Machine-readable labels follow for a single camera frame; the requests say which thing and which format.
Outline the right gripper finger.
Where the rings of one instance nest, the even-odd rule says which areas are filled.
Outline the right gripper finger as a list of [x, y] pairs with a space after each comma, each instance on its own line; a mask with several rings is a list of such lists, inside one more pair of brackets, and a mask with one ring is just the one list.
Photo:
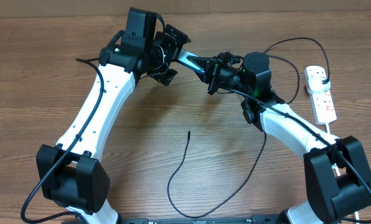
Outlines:
[[211, 83], [214, 78], [214, 70], [210, 69], [206, 72], [203, 70], [196, 71], [197, 76], [203, 83]]
[[199, 57], [199, 56], [188, 55], [187, 60], [191, 61], [197, 66], [205, 66], [208, 63], [212, 63], [212, 64], [217, 63], [217, 59], [215, 57]]

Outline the blue Samsung Galaxy smartphone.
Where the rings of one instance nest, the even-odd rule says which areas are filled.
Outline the blue Samsung Galaxy smartphone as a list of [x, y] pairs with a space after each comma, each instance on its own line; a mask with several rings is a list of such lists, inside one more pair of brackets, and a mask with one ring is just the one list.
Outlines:
[[182, 49], [179, 53], [179, 56], [176, 60], [177, 63], [193, 70], [197, 75], [204, 75], [204, 69], [198, 66], [195, 62], [189, 60], [187, 57], [192, 56], [192, 57], [198, 57], [198, 55], [186, 50]]

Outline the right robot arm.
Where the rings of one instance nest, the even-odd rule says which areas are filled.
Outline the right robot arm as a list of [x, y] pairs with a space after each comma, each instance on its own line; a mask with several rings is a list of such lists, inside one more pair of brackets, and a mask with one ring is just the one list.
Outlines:
[[208, 84], [209, 94], [222, 88], [243, 96], [247, 122], [303, 160], [307, 200], [277, 215], [277, 223], [351, 221], [351, 214], [371, 206], [371, 170], [361, 142], [323, 132], [298, 116], [271, 88], [267, 54], [186, 53], [179, 61]]

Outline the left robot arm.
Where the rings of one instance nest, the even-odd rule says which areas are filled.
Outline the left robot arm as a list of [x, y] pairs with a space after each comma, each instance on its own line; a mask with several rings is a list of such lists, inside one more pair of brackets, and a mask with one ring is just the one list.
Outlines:
[[37, 153], [40, 188], [45, 198], [75, 215], [81, 223], [119, 223], [109, 204], [110, 178], [101, 165], [105, 142], [115, 119], [143, 74], [168, 85], [176, 61], [189, 37], [169, 24], [155, 30], [161, 16], [132, 8], [126, 27], [87, 60], [95, 82], [77, 117], [54, 146]]

